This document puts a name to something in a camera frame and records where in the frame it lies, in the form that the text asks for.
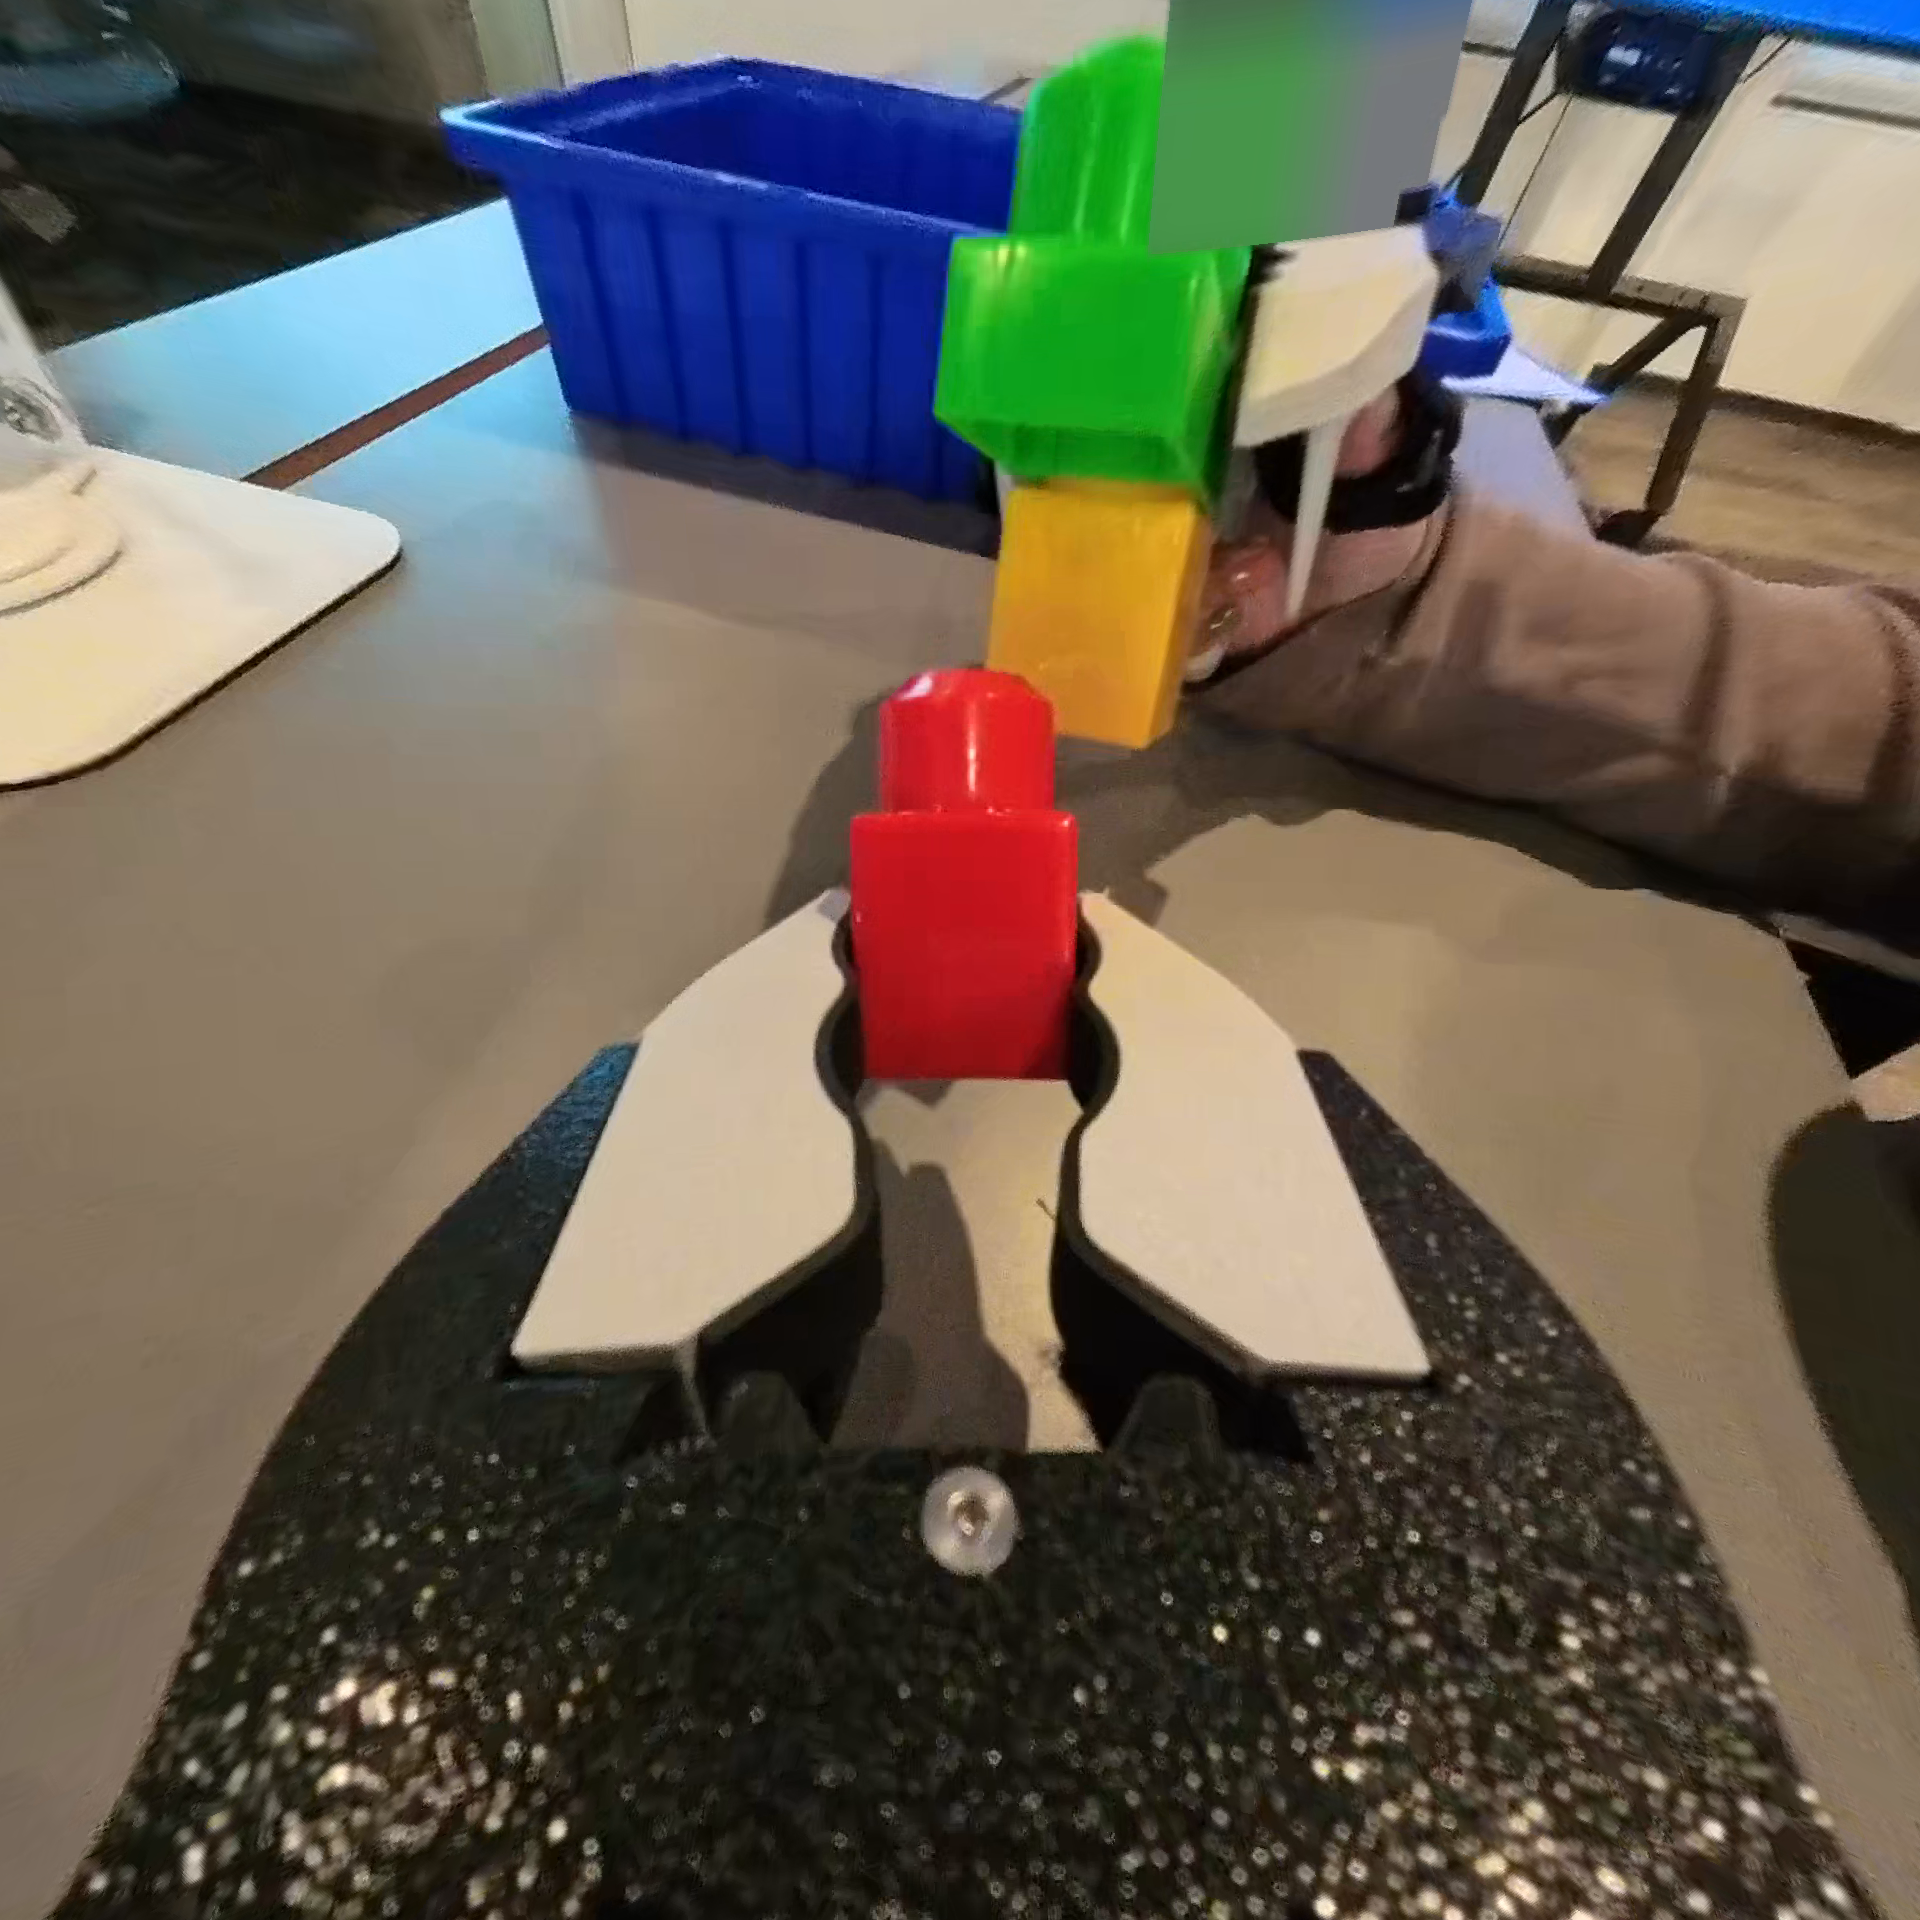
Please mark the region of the blue plastic bin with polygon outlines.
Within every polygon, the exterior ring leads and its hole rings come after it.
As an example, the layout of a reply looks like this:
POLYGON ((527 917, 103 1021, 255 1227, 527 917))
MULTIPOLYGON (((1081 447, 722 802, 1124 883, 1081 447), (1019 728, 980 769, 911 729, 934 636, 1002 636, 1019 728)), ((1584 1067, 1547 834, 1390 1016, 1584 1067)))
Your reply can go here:
MULTIPOLYGON (((934 411, 953 242, 1000 235, 1025 108, 718 57, 447 111, 511 207, 568 405, 611 425, 927 501, 1015 483, 934 411)), ((1482 219, 1418 191, 1438 295, 1482 219)), ((1256 255, 1250 277, 1282 247, 1256 255)), ((1250 317, 1250 280, 1242 345, 1250 317)), ((1212 522, 1228 513, 1228 466, 1212 522)))

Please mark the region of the person's right forearm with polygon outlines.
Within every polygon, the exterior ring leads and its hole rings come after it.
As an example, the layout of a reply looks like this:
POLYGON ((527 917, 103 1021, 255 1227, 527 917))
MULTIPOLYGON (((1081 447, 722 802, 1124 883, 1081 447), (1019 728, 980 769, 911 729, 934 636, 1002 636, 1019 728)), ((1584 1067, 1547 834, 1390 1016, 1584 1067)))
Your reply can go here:
POLYGON ((1456 492, 1409 576, 1191 699, 1915 948, 1912 588, 1768 584, 1456 492))

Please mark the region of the green two-stud block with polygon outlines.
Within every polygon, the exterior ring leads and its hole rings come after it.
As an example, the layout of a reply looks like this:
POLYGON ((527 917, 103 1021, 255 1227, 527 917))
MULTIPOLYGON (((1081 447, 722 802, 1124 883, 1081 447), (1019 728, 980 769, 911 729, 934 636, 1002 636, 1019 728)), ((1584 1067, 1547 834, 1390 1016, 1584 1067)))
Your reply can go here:
POLYGON ((1006 231, 951 245, 934 411, 1018 480, 1210 505, 1256 255, 1148 245, 1164 60, 1106 39, 1034 87, 1006 231))

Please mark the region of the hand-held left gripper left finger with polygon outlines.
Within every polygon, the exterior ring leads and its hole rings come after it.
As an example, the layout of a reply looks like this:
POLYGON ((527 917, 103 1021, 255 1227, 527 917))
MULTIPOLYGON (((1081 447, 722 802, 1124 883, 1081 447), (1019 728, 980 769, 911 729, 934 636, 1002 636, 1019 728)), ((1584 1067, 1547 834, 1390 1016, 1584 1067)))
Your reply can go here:
POLYGON ((642 1033, 513 1337, 530 1377, 746 1377, 838 1411, 881 1315, 881 1210, 851 975, 828 891, 642 1033))

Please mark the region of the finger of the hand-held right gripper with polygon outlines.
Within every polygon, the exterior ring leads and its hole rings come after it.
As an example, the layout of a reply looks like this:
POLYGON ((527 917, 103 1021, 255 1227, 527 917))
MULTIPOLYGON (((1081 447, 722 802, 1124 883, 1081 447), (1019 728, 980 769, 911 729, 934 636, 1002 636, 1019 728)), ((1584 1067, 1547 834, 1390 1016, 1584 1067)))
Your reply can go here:
POLYGON ((1256 453, 1300 442, 1287 623, 1306 609, 1343 442, 1356 416, 1416 369, 1438 285, 1418 225, 1296 242, 1250 277, 1231 420, 1228 525, 1240 530, 1254 499, 1256 453))

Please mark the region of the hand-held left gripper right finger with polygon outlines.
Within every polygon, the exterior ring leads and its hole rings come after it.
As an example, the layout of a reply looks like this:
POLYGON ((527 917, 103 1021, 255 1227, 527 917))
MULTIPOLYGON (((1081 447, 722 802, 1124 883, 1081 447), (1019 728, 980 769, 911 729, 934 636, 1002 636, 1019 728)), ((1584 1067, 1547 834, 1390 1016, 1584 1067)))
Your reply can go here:
POLYGON ((1113 898, 1080 905, 1060 1250, 1249 1385, 1425 1384, 1427 1345, 1287 1029, 1113 898))

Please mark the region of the yellow single-stud block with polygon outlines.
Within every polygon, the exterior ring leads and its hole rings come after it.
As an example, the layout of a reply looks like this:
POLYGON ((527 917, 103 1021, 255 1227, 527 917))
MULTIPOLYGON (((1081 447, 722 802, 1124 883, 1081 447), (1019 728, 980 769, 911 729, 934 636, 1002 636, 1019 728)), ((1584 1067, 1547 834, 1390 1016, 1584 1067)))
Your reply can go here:
POLYGON ((1180 489, 1015 483, 1002 501, 987 668, 1046 698, 1066 737, 1119 749, 1174 725, 1214 529, 1180 489))

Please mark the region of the white base document stand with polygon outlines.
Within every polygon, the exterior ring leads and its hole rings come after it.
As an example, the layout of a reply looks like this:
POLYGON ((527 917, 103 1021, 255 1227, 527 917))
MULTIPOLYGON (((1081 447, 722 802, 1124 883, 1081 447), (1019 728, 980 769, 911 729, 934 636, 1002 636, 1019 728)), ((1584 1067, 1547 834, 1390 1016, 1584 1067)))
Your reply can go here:
POLYGON ((369 513, 94 447, 2 292, 2 789, 80 778, 388 575, 369 513))

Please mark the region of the red single-stud block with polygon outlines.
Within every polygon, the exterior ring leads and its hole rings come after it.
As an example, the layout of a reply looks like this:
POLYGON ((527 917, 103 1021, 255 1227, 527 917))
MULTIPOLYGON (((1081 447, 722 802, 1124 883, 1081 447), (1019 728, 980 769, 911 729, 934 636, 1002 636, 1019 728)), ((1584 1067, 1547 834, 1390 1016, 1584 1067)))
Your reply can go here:
POLYGON ((1019 676, 930 671, 881 706, 848 866, 872 1082, 1066 1080, 1076 820, 1055 776, 1052 706, 1019 676))

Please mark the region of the person's right hand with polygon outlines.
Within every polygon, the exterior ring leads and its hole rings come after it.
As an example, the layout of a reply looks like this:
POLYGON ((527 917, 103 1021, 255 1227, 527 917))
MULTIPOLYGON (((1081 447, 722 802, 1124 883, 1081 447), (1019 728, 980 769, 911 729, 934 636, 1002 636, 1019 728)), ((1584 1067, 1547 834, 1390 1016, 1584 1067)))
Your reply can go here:
MULTIPOLYGON (((1359 464, 1361 435, 1340 447, 1348 447, 1351 464, 1359 464)), ((1240 537, 1214 546, 1184 671, 1191 689, 1242 661, 1259 658, 1304 624, 1409 576, 1450 505, 1452 492, 1434 517, 1402 530, 1327 536, 1322 529, 1306 584, 1296 585, 1304 529, 1292 517, 1292 451, 1289 442, 1259 449, 1256 496, 1240 537)))

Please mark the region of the black monitor cart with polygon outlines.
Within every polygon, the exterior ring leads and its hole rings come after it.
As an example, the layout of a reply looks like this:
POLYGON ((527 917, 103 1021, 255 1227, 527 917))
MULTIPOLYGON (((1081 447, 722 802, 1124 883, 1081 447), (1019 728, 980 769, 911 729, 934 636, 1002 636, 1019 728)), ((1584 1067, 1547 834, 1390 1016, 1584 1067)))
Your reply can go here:
MULTIPOLYGON (((1456 197, 1466 207, 1482 204, 1530 111, 1547 106, 1551 98, 1561 95, 1559 87, 1551 87, 1545 97, 1538 97, 1538 85, 1547 64, 1569 44, 1576 11, 1578 4, 1572 2, 1530 4, 1521 39, 1506 60, 1504 79, 1482 120, 1471 155, 1455 177, 1456 197)), ((1644 501, 1632 509, 1608 513, 1596 524, 1603 543, 1626 548, 1644 546, 1674 509, 1745 317, 1745 301, 1737 295, 1646 280, 1632 272, 1638 251, 1651 237, 1711 133, 1718 131, 1762 44, 1755 27, 1699 27, 1699 32, 1708 41, 1699 79, 1687 87, 1683 104, 1666 111, 1668 131, 1594 261, 1572 265, 1543 257, 1503 255, 1496 271, 1510 292, 1649 323, 1649 330, 1615 362, 1586 375, 1590 386, 1603 399, 1619 396, 1623 386, 1649 373, 1665 352, 1690 333, 1699 336, 1644 501)))

